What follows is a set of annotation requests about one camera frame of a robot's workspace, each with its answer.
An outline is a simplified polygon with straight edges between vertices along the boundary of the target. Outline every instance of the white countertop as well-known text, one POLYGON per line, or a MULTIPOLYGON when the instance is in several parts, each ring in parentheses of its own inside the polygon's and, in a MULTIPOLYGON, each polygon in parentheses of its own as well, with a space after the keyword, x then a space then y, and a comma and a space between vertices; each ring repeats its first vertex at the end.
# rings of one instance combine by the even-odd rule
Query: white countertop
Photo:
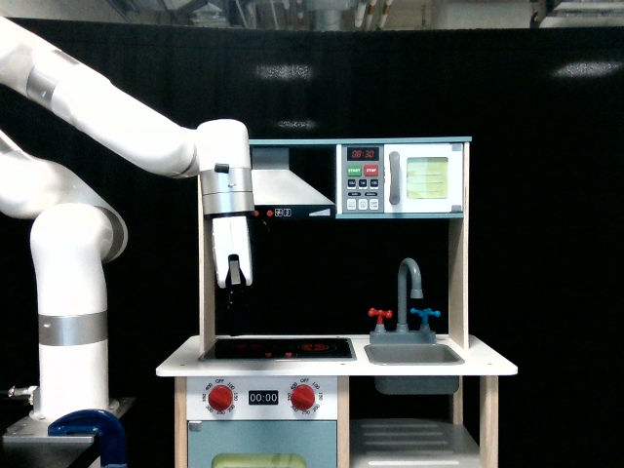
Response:
MULTIPOLYGON (((288 336, 255 336, 256 338, 287 338, 288 336)), ((354 360, 210 360, 200 361, 200 337, 191 336, 156 369, 161 377, 200 377, 235 375, 514 375, 518 367, 470 335, 470 347, 460 348, 445 334, 437 342, 455 351, 465 362, 460 365, 389 366, 371 364, 364 347, 367 334, 343 335, 349 338, 355 351, 354 360)))

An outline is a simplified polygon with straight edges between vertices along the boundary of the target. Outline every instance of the toy kitchen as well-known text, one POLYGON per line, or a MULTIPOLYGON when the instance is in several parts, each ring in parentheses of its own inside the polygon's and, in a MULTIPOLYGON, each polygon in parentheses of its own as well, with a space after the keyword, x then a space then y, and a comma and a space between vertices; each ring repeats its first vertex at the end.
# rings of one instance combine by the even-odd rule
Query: toy kitchen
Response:
POLYGON ((156 370, 176 468, 497 466, 498 376, 518 368, 468 332, 470 141, 251 140, 249 286, 215 283, 200 186, 200 334, 156 370), (362 382, 399 408, 356 400, 362 382))

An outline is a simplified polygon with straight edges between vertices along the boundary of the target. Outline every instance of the microwave door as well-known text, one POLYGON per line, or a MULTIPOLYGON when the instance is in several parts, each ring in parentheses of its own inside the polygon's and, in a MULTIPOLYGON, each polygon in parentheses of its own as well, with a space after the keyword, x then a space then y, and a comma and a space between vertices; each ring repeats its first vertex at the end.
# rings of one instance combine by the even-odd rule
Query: microwave door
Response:
POLYGON ((463 210, 463 145, 386 144, 386 213, 454 213, 463 210))

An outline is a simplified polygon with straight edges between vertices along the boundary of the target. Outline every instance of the wooden post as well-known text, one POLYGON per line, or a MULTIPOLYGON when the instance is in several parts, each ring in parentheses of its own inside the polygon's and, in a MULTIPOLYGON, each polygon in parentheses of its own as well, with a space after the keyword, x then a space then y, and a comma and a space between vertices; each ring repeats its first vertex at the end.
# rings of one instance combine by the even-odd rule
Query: wooden post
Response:
POLYGON ((459 388, 450 395, 450 422, 462 425, 464 423, 464 377, 459 376, 459 388))
POLYGON ((174 405, 175 468, 187 468, 188 432, 186 432, 186 377, 175 377, 174 405))
POLYGON ((479 447, 482 468, 498 467, 498 376, 481 377, 479 447))
POLYGON ((213 222, 204 220, 202 186, 198 183, 199 225, 199 341, 198 356, 215 342, 215 259, 213 258, 213 222))
POLYGON ((337 428, 337 461, 338 468, 349 468, 349 377, 338 377, 338 428, 337 428))
POLYGON ((469 143, 464 143, 463 158, 464 217, 448 221, 448 337, 468 349, 469 143))

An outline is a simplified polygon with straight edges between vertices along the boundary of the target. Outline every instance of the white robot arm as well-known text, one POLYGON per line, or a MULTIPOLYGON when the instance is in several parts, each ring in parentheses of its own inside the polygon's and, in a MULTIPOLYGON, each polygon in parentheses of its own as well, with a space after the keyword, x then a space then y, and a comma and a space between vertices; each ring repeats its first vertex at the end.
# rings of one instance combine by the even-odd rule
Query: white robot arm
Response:
POLYGON ((115 88, 38 36, 0 18, 0 83, 39 102, 112 151, 154 174, 196 176, 213 219, 216 280, 253 281, 247 221, 254 212, 247 128, 233 120, 184 129, 115 88))
POLYGON ((39 398, 33 417, 109 409, 102 263, 126 247, 126 224, 67 168, 32 157, 0 132, 0 213, 35 219, 39 398))

